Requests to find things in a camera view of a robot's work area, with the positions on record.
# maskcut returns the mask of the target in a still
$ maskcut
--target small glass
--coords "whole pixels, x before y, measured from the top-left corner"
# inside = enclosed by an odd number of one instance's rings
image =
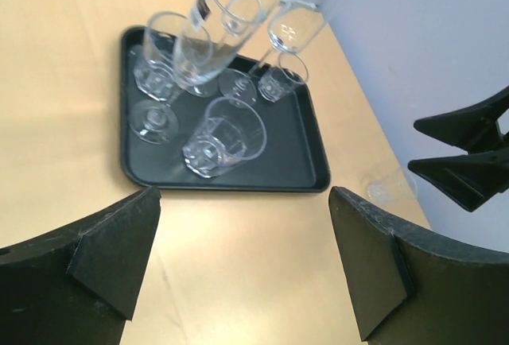
[[[180,14],[162,12],[153,15],[143,35],[142,54],[134,67],[138,89],[157,101],[176,99],[179,87],[173,81],[173,46],[184,25]]]
[[[264,99],[275,103],[295,88],[305,85],[308,79],[308,69],[302,59],[282,52],[278,65],[269,68],[258,82],[258,90]]]
[[[193,65],[206,62],[212,55],[208,32],[192,29],[184,15],[162,12],[149,19],[143,37],[142,53],[134,66],[138,88],[152,100],[143,100],[129,110],[130,128],[143,141],[167,144],[178,131],[177,116],[171,105],[184,92],[173,77],[173,50],[180,42]]]
[[[380,206],[400,200],[412,200],[417,194],[415,178],[404,168],[398,168],[392,174],[374,180],[367,186],[367,196]]]
[[[178,119],[171,108],[155,100],[142,100],[130,111],[129,126],[143,141],[167,144],[178,133]]]
[[[240,100],[221,97],[208,104],[182,152],[188,168],[210,178],[259,157],[266,142],[258,113]]]

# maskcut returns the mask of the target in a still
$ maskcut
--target wine glass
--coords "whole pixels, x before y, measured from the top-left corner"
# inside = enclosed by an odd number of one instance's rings
[[[219,76],[221,93],[253,105],[257,99],[251,78],[273,52],[298,54],[327,25],[347,0],[304,0],[283,7],[268,25],[272,47],[248,73],[228,69]]]
[[[153,15],[145,28],[141,53],[134,67],[140,91],[152,99],[142,100],[129,110],[129,125],[136,135],[151,144],[165,144],[178,132],[178,119],[171,104],[183,92],[174,83],[173,50],[180,45],[192,65],[204,64],[212,55],[210,36],[204,28],[190,28],[187,18],[172,12]]]
[[[205,64],[195,65],[177,40],[173,50],[175,82],[195,96],[208,97],[216,93],[217,83],[210,80],[235,59],[237,52],[262,23],[262,17],[260,0],[196,0],[188,17],[188,29],[208,31],[212,55]]]

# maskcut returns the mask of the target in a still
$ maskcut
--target wall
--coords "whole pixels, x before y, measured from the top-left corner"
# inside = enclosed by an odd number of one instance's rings
[[[507,0],[352,0],[332,27],[404,165],[463,153],[415,131],[415,119],[509,84]],[[418,187],[435,231],[509,251],[509,192],[467,213],[425,181]]]

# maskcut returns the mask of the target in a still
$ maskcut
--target wooden table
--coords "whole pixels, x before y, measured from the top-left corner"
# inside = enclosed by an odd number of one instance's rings
[[[194,0],[0,0],[0,247],[134,192],[119,166],[119,37]],[[242,54],[268,47],[261,29]],[[330,28],[309,66],[332,184],[398,164]],[[163,192],[122,345],[359,343],[328,193]],[[426,226],[416,201],[393,207]]]

